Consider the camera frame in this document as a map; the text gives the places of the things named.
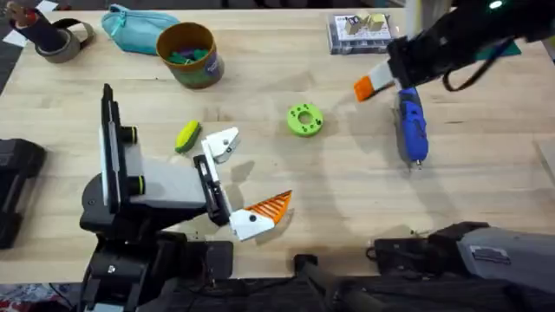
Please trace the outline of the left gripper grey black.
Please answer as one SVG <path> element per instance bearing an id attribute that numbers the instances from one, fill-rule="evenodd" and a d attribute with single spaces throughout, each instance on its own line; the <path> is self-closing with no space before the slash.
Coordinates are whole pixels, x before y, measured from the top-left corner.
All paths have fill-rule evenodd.
<path id="1" fill-rule="evenodd" d="M 145 158 L 139 146 L 124 149 L 127 175 L 110 178 L 103 169 L 82 194 L 80 227 L 93 233 L 155 233 L 207 214 L 218 226 L 229 223 L 236 238 L 245 241 L 274 229 L 291 201 L 292 190 L 231 213 L 225 192 L 213 179 L 207 159 L 225 163 L 236 150 L 237 127 L 211 133 L 202 140 L 203 154 L 193 166 L 179 166 Z M 129 190 L 118 194 L 118 183 Z"/>

